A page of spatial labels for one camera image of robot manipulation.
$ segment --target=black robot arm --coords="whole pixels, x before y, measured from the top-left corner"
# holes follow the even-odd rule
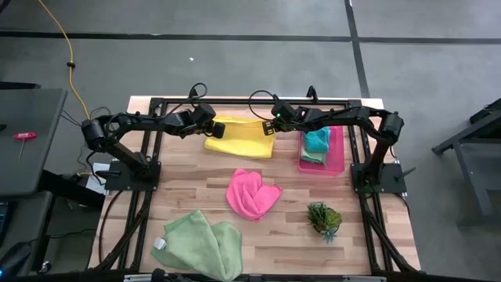
[[[108,153],[125,164],[134,178],[152,177],[150,162],[140,152],[132,152],[120,144],[120,139],[130,131],[165,132],[172,136],[185,138],[192,134],[205,134],[222,138],[225,125],[214,122],[216,113],[206,103],[200,103],[193,110],[180,110],[163,117],[120,113],[103,115],[93,120],[82,122],[81,130],[90,150]]]
[[[278,100],[272,108],[272,114],[275,118],[263,123],[266,135],[293,130],[310,132],[325,126],[336,125],[357,125],[363,128],[369,136],[377,141],[372,156],[364,164],[363,176],[361,177],[363,182],[368,182],[373,186],[380,183],[380,170],[384,163],[384,156],[390,146],[398,141],[400,131],[404,125],[404,121],[398,116],[398,112],[392,113],[387,110],[364,106],[327,111],[307,107],[294,109],[289,103]],[[374,128],[374,124],[369,119],[370,117],[381,118],[378,129]]]

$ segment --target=teal cloth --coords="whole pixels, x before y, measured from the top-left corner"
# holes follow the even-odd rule
[[[329,151],[330,128],[328,126],[314,132],[303,132],[306,151],[327,153]]]

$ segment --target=white paper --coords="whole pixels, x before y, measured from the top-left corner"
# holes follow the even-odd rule
[[[107,171],[110,169],[110,164],[100,164],[100,163],[94,163],[92,165],[94,168],[94,172],[97,171]],[[101,193],[103,195],[107,195],[110,191],[104,189],[104,184],[106,183],[106,179],[99,177],[99,180],[101,180],[102,185],[99,185],[99,182],[95,178],[94,175],[90,175],[87,180],[87,188],[95,191],[97,193]]]
[[[155,239],[155,241],[153,242],[153,246],[157,250],[161,250],[161,249],[165,248],[165,246],[167,246],[167,242],[163,238],[157,237]]]

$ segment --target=red screwdriver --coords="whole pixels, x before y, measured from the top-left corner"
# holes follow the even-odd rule
[[[29,139],[34,139],[37,138],[37,133],[35,132],[23,132],[23,133],[17,133],[14,134],[14,139],[18,140],[23,140],[23,145],[21,145],[21,151],[19,152],[19,157],[17,158],[17,162],[21,160],[21,154],[23,153],[24,149],[24,142]]]

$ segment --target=white label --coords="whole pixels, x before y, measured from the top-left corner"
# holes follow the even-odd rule
[[[165,246],[167,246],[167,242],[164,239],[157,237],[157,239],[155,239],[155,241],[153,242],[153,246],[157,250],[161,250],[161,249],[165,248]]]

